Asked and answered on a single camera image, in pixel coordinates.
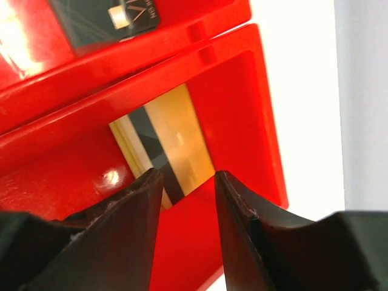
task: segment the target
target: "black stripe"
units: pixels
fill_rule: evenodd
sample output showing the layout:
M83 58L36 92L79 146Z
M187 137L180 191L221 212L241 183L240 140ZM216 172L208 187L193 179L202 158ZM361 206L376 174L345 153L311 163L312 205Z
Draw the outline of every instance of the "black stripe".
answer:
M152 165L164 174L164 188L172 204L176 204L184 197L182 188L174 174L169 159L160 143L158 135L152 126L151 120L144 107L128 114L139 135Z

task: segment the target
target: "red plastic edge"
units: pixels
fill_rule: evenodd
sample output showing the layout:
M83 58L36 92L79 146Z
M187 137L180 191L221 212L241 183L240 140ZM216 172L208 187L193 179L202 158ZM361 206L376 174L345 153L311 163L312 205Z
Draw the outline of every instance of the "red plastic edge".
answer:
M214 62L204 62L201 54L204 47L212 48ZM267 82L263 82L263 79L266 80L266 68L256 25L247 25L197 45L190 52L1 136L0 175L74 141L84 133L104 127L177 85L246 51L253 53L257 68L256 80L260 84L259 95L263 96L260 102L266 126L263 133L267 141L266 152L272 164L278 165L273 170L272 184L281 188L276 191L280 194L279 204L287 207L269 88Z
M234 0L196 19L112 45L8 87L0 92L0 133L7 133L80 100L91 90L175 55L193 43L248 21L250 17L249 2Z

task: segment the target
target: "white wall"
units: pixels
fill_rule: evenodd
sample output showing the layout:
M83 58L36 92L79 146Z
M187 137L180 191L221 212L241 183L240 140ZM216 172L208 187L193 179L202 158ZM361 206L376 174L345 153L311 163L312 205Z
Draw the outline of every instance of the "white wall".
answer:
M388 210L388 1L335 9L346 208Z
M334 3L251 0L251 6L264 47L289 210L321 219L344 209ZM225 290L224 275L208 290Z

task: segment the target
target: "glossy red surface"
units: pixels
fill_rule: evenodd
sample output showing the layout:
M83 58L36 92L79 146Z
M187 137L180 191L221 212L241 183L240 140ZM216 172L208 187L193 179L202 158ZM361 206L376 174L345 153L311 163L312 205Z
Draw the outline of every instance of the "glossy red surface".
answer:
M47 0L0 1L0 90L74 57Z
M162 212L150 290L197 290L221 267L220 244L211 178Z
M64 219L133 180L109 127L104 127L0 177L0 210Z
M44 1L47 0L39 0L39 5L43 5ZM18 5L25 4L25 1L14 0L6 3L9 3L11 8L14 6L16 10ZM134 70L166 59L196 42L216 36L250 18L248 0L160 0L156 1L156 5L161 25L154 32L110 45L0 91L0 134L80 100L91 90L101 89L107 83L114 82ZM30 8L20 10L21 14L26 12L30 15ZM46 9L42 10L41 14L43 12L50 14L48 20L51 20L51 12L48 13ZM39 10L32 15L37 17ZM20 17L18 21L23 23L24 18ZM43 24L45 22L38 21L36 25ZM51 60L56 60L57 51L60 51L56 63L63 62L61 58L65 53L61 51L65 46L59 39L64 36L59 32L57 24L53 25L52 32L45 31L44 35L41 34L39 26L33 26L31 31L27 31L26 26L27 24L22 25L24 34L28 32L32 37L49 36L49 45L43 51L51 53ZM36 48L26 44L25 50L26 53L33 54ZM4 73L8 71L9 68L5 67Z
M230 170L253 190L286 206L263 52L255 25L199 45L0 137L0 173L76 140L184 82L188 83L216 169ZM260 171L265 183L257 181L252 169Z

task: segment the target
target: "red plastic holder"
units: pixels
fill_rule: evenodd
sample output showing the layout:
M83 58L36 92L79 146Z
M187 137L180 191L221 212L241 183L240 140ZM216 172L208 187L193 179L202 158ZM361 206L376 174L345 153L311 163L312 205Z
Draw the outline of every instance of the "red plastic holder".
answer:
M19 16L16 24L23 35L26 54L34 56L42 66L31 78L5 62L0 66L0 75L13 76L0 84L0 134L79 101L135 70L242 24L251 16L248 0L160 0L156 5L161 23L154 32L77 59L59 23L53 20L47 0L37 0L34 8L20 7L19 2L7 2L8 8ZM12 60L8 63L15 66ZM18 78L23 81L15 84Z
M182 83L188 86L215 169L231 171L253 191L287 207L256 25L194 45L185 53L1 136L0 171L5 174L29 161L37 163L49 152L60 155L65 144L77 142ZM53 181L45 182L46 199L58 199L50 193ZM31 200L23 205L23 199L18 199L22 190L12 194L18 208L36 212ZM210 179L162 212L152 290L196 290L222 266L214 196ZM14 208L12 203L3 197L1 206ZM71 203L72 210L92 204L76 196L71 196Z

